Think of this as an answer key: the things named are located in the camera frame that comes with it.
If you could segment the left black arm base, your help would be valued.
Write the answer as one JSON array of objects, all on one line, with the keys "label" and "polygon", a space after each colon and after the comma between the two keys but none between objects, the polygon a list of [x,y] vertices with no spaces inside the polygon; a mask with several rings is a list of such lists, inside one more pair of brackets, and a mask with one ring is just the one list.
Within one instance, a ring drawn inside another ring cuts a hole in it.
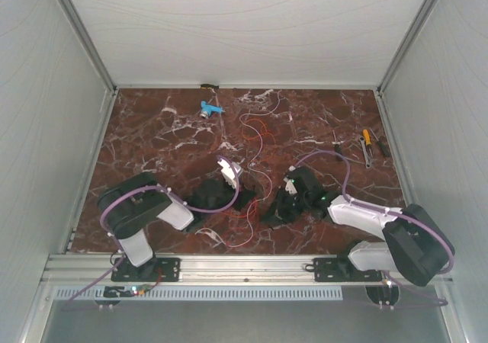
[{"label": "left black arm base", "polygon": [[116,271],[112,272],[113,282],[178,282],[180,275],[180,258],[153,257],[147,263],[134,267],[129,261],[123,261]]}]

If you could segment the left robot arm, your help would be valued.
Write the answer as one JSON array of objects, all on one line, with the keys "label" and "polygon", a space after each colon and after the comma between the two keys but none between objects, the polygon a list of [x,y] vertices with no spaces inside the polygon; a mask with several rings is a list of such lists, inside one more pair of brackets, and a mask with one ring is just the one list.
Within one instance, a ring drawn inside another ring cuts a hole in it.
[{"label": "left robot arm", "polygon": [[196,232],[211,210],[232,204],[241,210],[256,195],[241,185],[236,191],[226,181],[207,179],[186,200],[163,189],[151,172],[143,172],[107,189],[98,197],[101,225],[117,241],[126,255],[130,272],[139,280],[149,280],[157,269],[154,252],[146,237],[146,227],[162,221],[181,232]]}]

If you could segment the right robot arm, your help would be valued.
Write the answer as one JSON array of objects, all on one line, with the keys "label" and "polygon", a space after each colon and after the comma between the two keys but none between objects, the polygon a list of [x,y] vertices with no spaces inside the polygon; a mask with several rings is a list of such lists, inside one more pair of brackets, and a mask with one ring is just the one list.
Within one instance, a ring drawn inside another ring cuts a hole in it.
[{"label": "right robot arm", "polygon": [[423,207],[387,208],[359,201],[325,189],[309,168],[292,167],[262,222],[282,226],[304,213],[377,237],[377,242],[354,243],[337,261],[338,273],[346,280],[354,280],[363,271],[392,271],[424,287],[453,265],[454,246]]}]

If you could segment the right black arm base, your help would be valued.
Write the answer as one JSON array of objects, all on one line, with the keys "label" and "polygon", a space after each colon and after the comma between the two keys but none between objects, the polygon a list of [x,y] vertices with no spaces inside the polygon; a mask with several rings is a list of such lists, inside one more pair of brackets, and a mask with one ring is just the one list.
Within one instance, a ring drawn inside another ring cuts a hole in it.
[{"label": "right black arm base", "polygon": [[313,273],[315,282],[381,282],[383,275],[380,271],[358,270],[346,258],[314,258],[306,270]]}]

